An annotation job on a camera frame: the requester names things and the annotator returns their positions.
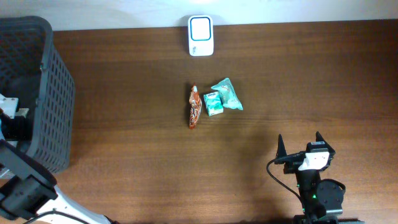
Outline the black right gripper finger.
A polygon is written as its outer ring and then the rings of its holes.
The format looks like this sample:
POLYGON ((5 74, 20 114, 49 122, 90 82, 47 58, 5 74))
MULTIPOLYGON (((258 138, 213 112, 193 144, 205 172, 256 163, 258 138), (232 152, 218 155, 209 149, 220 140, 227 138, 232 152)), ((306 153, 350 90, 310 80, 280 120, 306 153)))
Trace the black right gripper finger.
POLYGON ((324 140, 323 136, 320 134, 319 131, 315 133, 315 144, 317 146, 327 146, 328 143, 324 140))
POLYGON ((281 159, 287 155, 285 150, 285 144, 282 138, 282 135, 279 134, 278 136, 278 144, 277 144, 277 152, 276 152, 276 159, 281 159))

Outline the teal snack bag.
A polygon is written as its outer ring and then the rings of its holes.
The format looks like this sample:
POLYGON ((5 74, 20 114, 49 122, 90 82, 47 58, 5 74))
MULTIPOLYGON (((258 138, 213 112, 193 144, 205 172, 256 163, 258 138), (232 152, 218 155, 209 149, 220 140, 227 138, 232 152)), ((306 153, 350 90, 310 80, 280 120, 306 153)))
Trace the teal snack bag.
POLYGON ((243 105, 238 99, 229 78, 225 78, 216 85, 213 85, 211 89, 219 92, 223 107, 233 110, 243 110, 243 105))

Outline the teal Kleenex tissue pack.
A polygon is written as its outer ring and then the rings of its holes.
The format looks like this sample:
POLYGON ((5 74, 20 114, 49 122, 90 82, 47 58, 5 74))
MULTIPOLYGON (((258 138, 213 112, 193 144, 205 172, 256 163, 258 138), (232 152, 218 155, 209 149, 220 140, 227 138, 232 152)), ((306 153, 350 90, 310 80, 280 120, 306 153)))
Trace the teal Kleenex tissue pack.
POLYGON ((213 116, 216 114, 223 113, 224 108, 221 102, 220 95, 217 91, 212 93, 207 93, 203 97, 206 105, 206 110, 208 112, 208 116, 213 116))

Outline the orange snack packet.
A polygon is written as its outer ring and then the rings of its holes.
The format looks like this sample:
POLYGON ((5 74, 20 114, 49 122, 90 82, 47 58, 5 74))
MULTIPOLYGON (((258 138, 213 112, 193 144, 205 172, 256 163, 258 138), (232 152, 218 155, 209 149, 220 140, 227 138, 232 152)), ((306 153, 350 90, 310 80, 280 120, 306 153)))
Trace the orange snack packet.
POLYGON ((202 108, 202 101, 196 85, 192 86, 188 102, 191 106, 188 127, 194 129, 197 126, 202 108))

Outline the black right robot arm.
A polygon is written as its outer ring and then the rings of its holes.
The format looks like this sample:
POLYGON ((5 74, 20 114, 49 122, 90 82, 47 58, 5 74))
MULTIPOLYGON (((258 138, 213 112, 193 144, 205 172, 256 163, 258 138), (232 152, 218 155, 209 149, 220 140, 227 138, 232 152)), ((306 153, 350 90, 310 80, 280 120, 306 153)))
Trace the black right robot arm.
POLYGON ((294 216, 294 223, 338 223, 346 187, 336 180, 320 177, 320 173, 330 167, 334 155, 335 150, 319 132, 306 150, 294 154, 287 154, 279 135, 274 163, 284 166, 284 174, 296 176, 297 195, 303 210, 301 215, 294 216))

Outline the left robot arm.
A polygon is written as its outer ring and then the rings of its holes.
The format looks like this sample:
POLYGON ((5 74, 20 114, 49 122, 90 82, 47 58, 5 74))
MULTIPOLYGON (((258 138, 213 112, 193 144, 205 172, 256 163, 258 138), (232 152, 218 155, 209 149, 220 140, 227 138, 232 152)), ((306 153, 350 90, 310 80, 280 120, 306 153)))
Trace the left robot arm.
POLYGON ((66 196, 55 177, 33 158, 1 138, 1 164, 14 177, 1 186, 1 216, 27 223, 115 223, 66 196))

